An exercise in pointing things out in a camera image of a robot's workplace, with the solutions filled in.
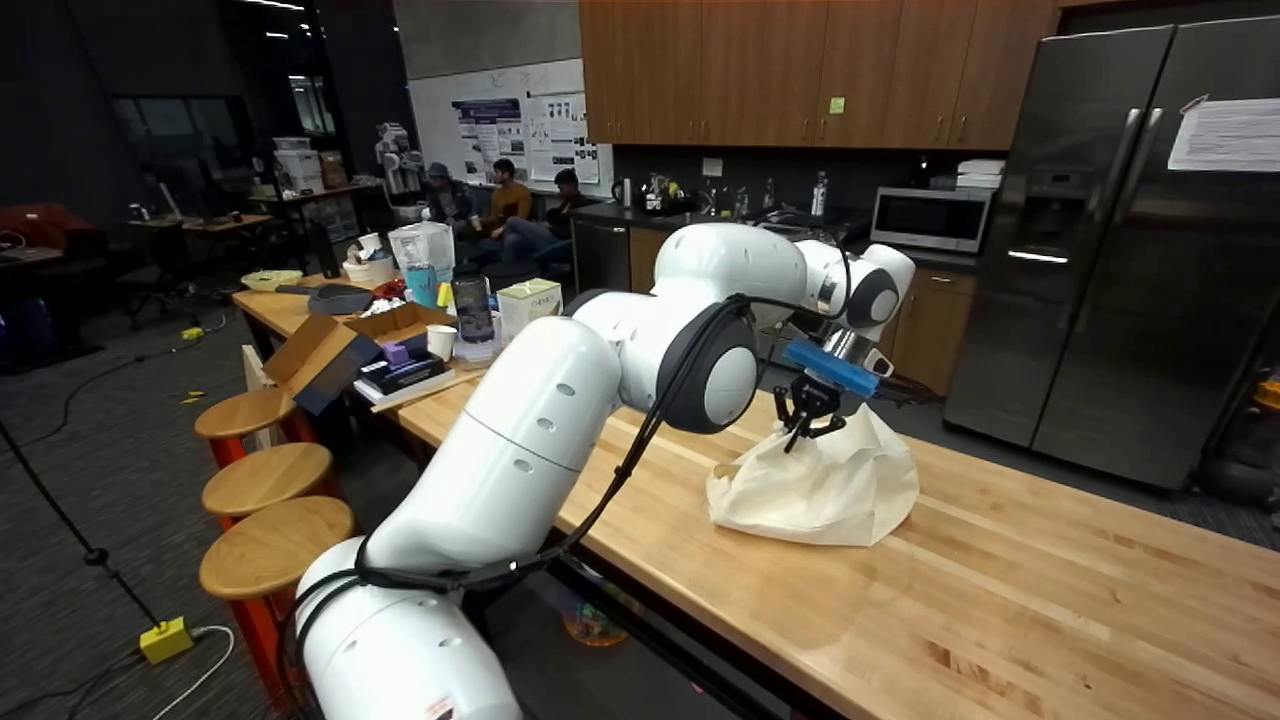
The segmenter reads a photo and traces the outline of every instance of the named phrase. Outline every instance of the kitchen cabinet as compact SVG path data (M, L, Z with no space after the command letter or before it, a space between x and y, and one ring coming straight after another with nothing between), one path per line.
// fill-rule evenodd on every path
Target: kitchen cabinet
M581 18L591 140L790 143L811 124L825 13L586 0Z
M668 228L633 228L633 291L652 291L652 262L668 234Z
M1056 0L581 0L601 143L1008 146Z
M948 395L973 289L978 276L968 266L918 266L905 308L880 336L880 349L896 365L902 380Z
M575 289L652 291L652 262L674 228L588 217L572 219Z

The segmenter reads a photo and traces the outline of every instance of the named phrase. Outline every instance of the stool seat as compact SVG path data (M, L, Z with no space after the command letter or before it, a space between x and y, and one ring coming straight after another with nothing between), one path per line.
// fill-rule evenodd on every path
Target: stool seat
M292 411L288 388L254 388L198 416L198 437L225 439L282 422Z
M332 453L324 445L275 445L237 463L220 466L201 505L212 515L250 515L292 494L307 494L332 466Z
M353 536L353 508L332 494L298 494L234 522L201 558L217 601L261 601L292 587L307 564Z

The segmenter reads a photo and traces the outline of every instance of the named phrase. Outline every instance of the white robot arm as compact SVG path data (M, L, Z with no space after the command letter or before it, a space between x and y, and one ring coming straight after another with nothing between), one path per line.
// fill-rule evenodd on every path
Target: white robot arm
M572 318L523 327L404 505L307 567L298 635L324 715L519 715L461 590L553 558L541 542L614 406L721 431L774 388L793 395L790 426L815 431L846 392L867 395L861 385L887 371L877 341L913 271L891 249L853 260L815 238L693 223L666 245L652 295L604 291ZM765 371L781 345L785 371Z

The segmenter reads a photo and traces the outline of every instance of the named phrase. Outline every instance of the refrigerator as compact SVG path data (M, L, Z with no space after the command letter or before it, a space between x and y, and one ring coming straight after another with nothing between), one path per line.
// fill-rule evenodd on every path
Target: refrigerator
M1280 16L1041 39L943 418L1182 488L1280 295Z

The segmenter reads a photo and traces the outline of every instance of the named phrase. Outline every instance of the floor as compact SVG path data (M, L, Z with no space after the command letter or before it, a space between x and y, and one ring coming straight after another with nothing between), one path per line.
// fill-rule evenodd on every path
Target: floor
M241 392L250 341L241 318L217 302L201 308L205 336L180 341L184 322L153 318L128 330L115 310L88 322L92 357L0 375L0 418L43 476L49 491L81 531L113 553L113 567L162 615L189 624L227 624L227 611L198 582L198 564L217 527L201 511L201 482L212 460L193 439L193 416ZM1215 494L1163 494L1108 482L940 422L940 405L887 392L877 411L926 439L940 439L1000 463L1041 470L1126 505L1142 505L1249 542L1280 549L1267 511ZM378 521L412 482L409 456L364 439L349 466L349 491L364 521ZM104 567L88 567L81 542L0 448L0 715L153 715L180 697L217 656L220 639L162 663L128 663L143 611L113 587ZM572 597L553 580L531 580L493 606L499 656L528 715L729 715L696 685L677 676L636 639L618 650L588 650L561 632ZM250 656L234 656L174 715L272 715Z

